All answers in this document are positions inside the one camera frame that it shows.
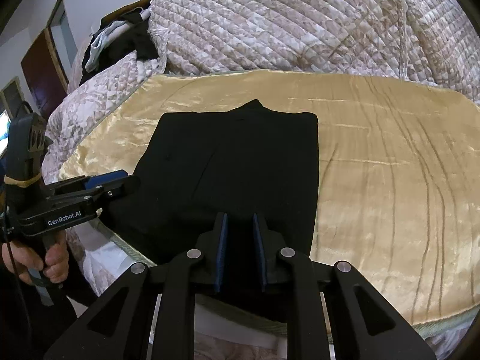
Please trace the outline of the person's left hand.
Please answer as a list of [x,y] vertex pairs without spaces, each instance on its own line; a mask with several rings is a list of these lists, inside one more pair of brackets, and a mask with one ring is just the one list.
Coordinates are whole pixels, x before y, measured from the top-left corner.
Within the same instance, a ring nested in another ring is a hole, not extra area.
[[1,246],[1,261],[10,273],[27,284],[32,284],[29,269],[42,272],[53,284],[60,284],[66,280],[69,272],[69,252],[66,242],[66,232],[55,234],[55,243],[49,247],[44,258],[40,257],[32,248],[19,242],[9,242]]

